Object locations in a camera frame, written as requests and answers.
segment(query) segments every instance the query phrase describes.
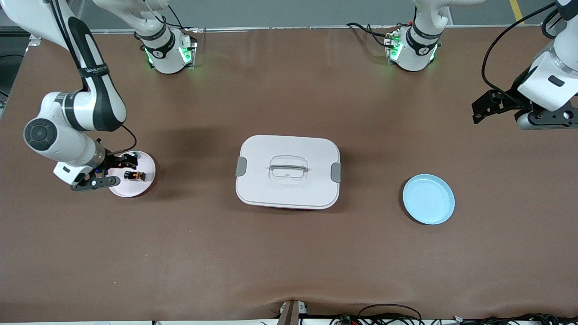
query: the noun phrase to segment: white lid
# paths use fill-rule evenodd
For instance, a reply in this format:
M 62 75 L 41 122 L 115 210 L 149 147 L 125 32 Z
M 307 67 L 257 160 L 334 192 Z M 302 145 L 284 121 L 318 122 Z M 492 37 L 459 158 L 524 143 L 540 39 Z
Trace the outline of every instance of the white lid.
M 236 190 L 247 204 L 325 209 L 340 181 L 339 149 L 327 139 L 255 135 L 241 147 Z

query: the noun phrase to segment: blue plate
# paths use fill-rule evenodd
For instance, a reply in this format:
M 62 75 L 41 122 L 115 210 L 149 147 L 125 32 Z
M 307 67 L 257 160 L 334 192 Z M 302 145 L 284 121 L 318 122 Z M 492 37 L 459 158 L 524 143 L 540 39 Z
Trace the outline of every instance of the blue plate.
M 454 213 L 455 198 L 443 179 L 421 174 L 412 177 L 403 188 L 403 204 L 409 214 L 425 224 L 440 224 Z

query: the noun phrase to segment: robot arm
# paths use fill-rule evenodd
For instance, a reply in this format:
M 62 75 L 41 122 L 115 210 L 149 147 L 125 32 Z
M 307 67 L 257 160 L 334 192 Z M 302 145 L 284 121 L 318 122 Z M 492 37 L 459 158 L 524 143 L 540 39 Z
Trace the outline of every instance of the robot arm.
M 75 187 L 98 168 L 106 174 L 108 168 L 136 167 L 135 160 L 110 154 L 84 133 L 115 131 L 125 121 L 127 112 L 90 30 L 74 16 L 66 0 L 0 3 L 20 27 L 69 50 L 84 84 L 80 91 L 54 92 L 44 97 L 38 116 L 25 127 L 27 145 L 58 161 L 54 173 Z M 117 179 L 109 181 L 110 186 L 116 184 Z
M 402 26 L 387 43 L 391 62 L 402 69 L 419 71 L 433 60 L 438 40 L 446 29 L 448 17 L 442 10 L 448 6 L 474 6 L 485 0 L 412 0 L 416 4 L 413 24 Z
M 160 22 L 156 11 L 166 9 L 169 0 L 93 0 L 124 20 L 144 44 L 151 65 L 159 72 L 171 74 L 194 65 L 197 41 L 177 28 Z
M 578 0 L 557 0 L 556 6 L 566 28 L 536 56 L 506 95 L 490 90 L 472 104 L 474 123 L 518 110 L 515 118 L 523 130 L 577 127 L 578 108 L 570 100 L 578 94 Z

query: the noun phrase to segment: brown table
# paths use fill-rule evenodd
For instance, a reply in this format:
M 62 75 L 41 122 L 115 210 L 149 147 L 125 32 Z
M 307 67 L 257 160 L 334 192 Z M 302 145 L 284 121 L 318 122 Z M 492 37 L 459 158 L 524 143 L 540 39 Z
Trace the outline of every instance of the brown table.
M 424 317 L 573 316 L 578 131 L 521 131 L 511 113 L 472 123 L 488 89 L 481 61 L 501 30 L 447 30 L 416 73 L 349 30 L 206 34 L 197 67 L 170 76 L 148 69 L 132 35 L 97 36 L 126 125 L 160 167 L 134 199 L 73 193 L 26 147 L 43 96 L 80 86 L 67 52 L 30 48 L 0 124 L 0 321 L 247 319 L 289 298 L 311 313 L 397 302 Z M 547 40 L 517 28 L 503 42 L 488 77 L 508 88 Z M 243 204 L 236 158 L 255 134 L 334 141 L 337 203 Z M 122 130 L 92 135 L 113 150 L 131 143 Z M 400 205 L 419 173 L 454 190 L 442 225 L 417 224 Z

